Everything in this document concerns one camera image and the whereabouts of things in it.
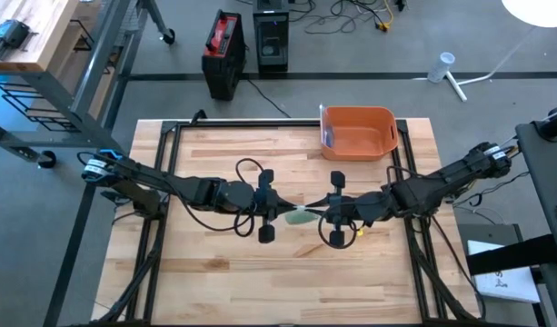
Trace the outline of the white printed box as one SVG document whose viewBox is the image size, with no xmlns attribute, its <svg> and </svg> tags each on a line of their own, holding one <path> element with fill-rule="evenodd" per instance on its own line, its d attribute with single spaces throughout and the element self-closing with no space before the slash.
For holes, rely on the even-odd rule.
<svg viewBox="0 0 557 327">
<path fill-rule="evenodd" d="M 473 280 L 484 296 L 527 303 L 541 301 L 528 267 L 476 274 Z"/>
</svg>

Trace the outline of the black aluminium table frame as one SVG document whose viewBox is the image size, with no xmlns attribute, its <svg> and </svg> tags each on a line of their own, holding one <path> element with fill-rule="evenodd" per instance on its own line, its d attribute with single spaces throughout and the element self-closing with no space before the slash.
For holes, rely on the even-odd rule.
<svg viewBox="0 0 557 327">
<path fill-rule="evenodd" d="M 141 120 L 131 157 L 179 176 L 242 176 L 255 183 L 274 171 L 273 188 L 285 200 L 307 204 L 333 188 L 332 171 L 345 174 L 344 192 L 357 196 L 386 181 L 390 156 L 376 162 L 323 158 L 315 120 L 205 120 L 161 136 L 166 121 Z M 345 250 L 319 237 L 318 225 L 274 222 L 275 239 L 231 228 L 233 217 L 188 213 L 169 206 L 155 279 L 142 282 L 136 318 L 161 325 L 417 324 L 421 321 L 403 220 L 376 223 Z"/>
</svg>

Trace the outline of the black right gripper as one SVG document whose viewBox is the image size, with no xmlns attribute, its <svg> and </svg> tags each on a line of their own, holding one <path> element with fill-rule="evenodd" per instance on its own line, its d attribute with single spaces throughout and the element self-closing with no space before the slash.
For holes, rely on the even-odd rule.
<svg viewBox="0 0 557 327">
<path fill-rule="evenodd" d="M 384 191 L 372 191 L 358 197 L 343 195 L 345 175 L 341 171 L 331 172 L 333 193 L 323 199 L 308 203 L 308 213 L 325 216 L 325 221 L 332 226 L 325 242 L 332 248 L 348 248 L 355 242 L 359 230 L 382 219 L 390 205 L 390 195 Z M 325 210 L 312 208 L 325 207 Z"/>
</svg>

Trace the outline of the white floor lamp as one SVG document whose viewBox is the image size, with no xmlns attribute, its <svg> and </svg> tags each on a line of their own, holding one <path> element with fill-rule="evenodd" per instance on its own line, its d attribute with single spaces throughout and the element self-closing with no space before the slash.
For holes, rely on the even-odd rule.
<svg viewBox="0 0 557 327">
<path fill-rule="evenodd" d="M 457 81 L 451 71 L 444 77 L 452 86 L 460 100 L 465 103 L 468 98 L 462 87 L 490 80 L 520 49 L 532 31 L 536 28 L 557 28 L 557 0 L 500 0 L 504 9 L 515 19 L 530 26 L 524 36 L 508 51 L 500 62 L 487 74 L 468 80 Z M 415 81 L 428 81 L 425 77 L 417 77 Z"/>
</svg>

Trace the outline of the black handheld device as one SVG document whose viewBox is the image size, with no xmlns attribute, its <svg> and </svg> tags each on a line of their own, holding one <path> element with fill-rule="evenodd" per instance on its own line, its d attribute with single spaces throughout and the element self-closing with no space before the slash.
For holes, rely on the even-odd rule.
<svg viewBox="0 0 557 327">
<path fill-rule="evenodd" d="M 0 24 L 0 60 L 5 58 L 8 51 L 27 51 L 27 43 L 37 32 L 27 24 L 15 20 L 5 20 Z"/>
</svg>

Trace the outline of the orange plastic basket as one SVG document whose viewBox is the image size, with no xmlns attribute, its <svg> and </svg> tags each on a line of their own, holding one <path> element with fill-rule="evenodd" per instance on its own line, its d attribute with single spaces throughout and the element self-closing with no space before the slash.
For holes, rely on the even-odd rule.
<svg viewBox="0 0 557 327">
<path fill-rule="evenodd" d="M 321 143 L 331 161 L 378 161 L 398 146 L 392 111 L 381 106 L 327 106 L 333 126 L 333 147 Z"/>
</svg>

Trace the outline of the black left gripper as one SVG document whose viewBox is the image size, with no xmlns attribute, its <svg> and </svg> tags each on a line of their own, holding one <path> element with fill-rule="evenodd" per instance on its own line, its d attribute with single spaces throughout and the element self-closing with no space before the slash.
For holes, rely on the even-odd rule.
<svg viewBox="0 0 557 327">
<path fill-rule="evenodd" d="M 258 242 L 271 243 L 275 239 L 275 228 L 272 221 L 280 215 L 299 211 L 299 205 L 279 198 L 278 193 L 272 188 L 274 171 L 264 169 L 258 176 L 258 187 L 254 192 L 256 215 L 262 217 L 262 225 L 258 229 Z"/>
</svg>

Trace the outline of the red and black case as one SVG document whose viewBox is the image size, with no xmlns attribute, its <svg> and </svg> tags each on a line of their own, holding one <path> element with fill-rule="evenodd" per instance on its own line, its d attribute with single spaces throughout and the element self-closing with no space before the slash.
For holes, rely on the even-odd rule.
<svg viewBox="0 0 557 327">
<path fill-rule="evenodd" d="M 213 99 L 231 101 L 245 67 L 242 17 L 219 9 L 207 36 L 202 71 Z"/>
</svg>

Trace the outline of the black equipment stand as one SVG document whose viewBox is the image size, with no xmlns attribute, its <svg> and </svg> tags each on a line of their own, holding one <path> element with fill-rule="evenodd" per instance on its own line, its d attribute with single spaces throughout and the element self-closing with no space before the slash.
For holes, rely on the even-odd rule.
<svg viewBox="0 0 557 327">
<path fill-rule="evenodd" d="M 550 233 L 467 257 L 478 275 L 537 265 L 557 318 L 557 108 L 543 120 L 515 127 L 518 144 Z"/>
</svg>

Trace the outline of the black computer tower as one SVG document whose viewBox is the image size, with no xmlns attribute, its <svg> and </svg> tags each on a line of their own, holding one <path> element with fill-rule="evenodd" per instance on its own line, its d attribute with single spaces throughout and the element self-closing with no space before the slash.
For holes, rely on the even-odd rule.
<svg viewBox="0 0 557 327">
<path fill-rule="evenodd" d="M 255 49 L 261 73 L 288 70 L 288 0 L 253 0 Z"/>
</svg>

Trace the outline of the wheeled wooden-top cart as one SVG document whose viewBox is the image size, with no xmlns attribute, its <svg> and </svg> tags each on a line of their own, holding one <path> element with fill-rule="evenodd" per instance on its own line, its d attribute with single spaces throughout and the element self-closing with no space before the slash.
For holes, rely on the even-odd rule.
<svg viewBox="0 0 557 327">
<path fill-rule="evenodd" d="M 56 163 L 53 148 L 112 148 L 112 130 L 132 71 L 146 20 L 153 20 L 161 40 L 172 45 L 174 30 L 156 0 L 0 0 L 0 24 L 15 19 L 37 32 L 27 51 L 8 51 L 0 60 L 0 82 L 26 83 L 76 127 L 77 133 L 10 131 L 0 126 L 0 148 L 42 168 Z M 72 19 L 80 20 L 94 39 L 79 85 L 72 94 L 50 73 L 48 65 Z M 114 77 L 97 119 L 88 114 L 108 61 Z"/>
</svg>

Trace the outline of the green elastic bandage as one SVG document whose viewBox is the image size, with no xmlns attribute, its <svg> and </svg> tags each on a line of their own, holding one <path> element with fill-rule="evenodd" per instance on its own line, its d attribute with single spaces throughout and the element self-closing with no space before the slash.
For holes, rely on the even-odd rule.
<svg viewBox="0 0 557 327">
<path fill-rule="evenodd" d="M 302 225 L 316 221 L 320 216 L 307 211 L 292 212 L 285 215 L 285 221 L 289 225 Z"/>
</svg>

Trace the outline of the white cylinder container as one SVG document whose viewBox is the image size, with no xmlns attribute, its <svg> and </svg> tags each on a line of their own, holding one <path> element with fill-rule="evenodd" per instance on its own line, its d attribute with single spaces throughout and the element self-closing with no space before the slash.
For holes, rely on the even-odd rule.
<svg viewBox="0 0 557 327">
<path fill-rule="evenodd" d="M 451 66 L 455 62 L 455 56 L 450 52 L 442 52 L 430 68 L 427 80 L 438 84 L 447 75 Z"/>
</svg>

